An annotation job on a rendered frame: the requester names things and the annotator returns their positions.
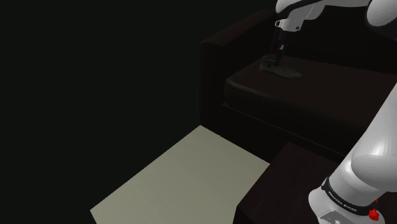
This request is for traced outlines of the dark grey flat device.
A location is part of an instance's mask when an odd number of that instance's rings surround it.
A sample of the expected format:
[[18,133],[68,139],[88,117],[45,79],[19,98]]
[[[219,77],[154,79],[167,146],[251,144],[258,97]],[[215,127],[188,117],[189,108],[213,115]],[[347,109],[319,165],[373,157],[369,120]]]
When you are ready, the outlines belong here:
[[303,76],[302,73],[294,71],[287,66],[281,64],[277,65],[276,55],[274,54],[264,55],[260,60],[261,60],[261,64],[260,64],[259,72],[261,73],[269,73],[284,79],[295,79],[295,78],[301,78]]

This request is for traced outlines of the dark brown sofa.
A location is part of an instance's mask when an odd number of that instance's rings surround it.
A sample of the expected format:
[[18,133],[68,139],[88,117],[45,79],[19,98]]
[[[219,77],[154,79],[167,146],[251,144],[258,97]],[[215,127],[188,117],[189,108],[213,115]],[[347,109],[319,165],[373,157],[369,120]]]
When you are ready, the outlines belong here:
[[200,45],[200,124],[266,161],[288,142],[341,161],[397,84],[397,41],[365,25],[365,8],[326,7],[281,64],[260,71],[277,31],[263,10]]

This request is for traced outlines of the dark robot stand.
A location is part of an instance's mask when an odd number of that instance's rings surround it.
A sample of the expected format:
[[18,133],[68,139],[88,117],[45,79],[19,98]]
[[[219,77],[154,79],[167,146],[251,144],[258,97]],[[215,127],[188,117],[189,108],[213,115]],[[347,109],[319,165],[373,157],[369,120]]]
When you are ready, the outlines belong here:
[[337,164],[288,143],[235,209],[233,224],[319,224],[309,193]]

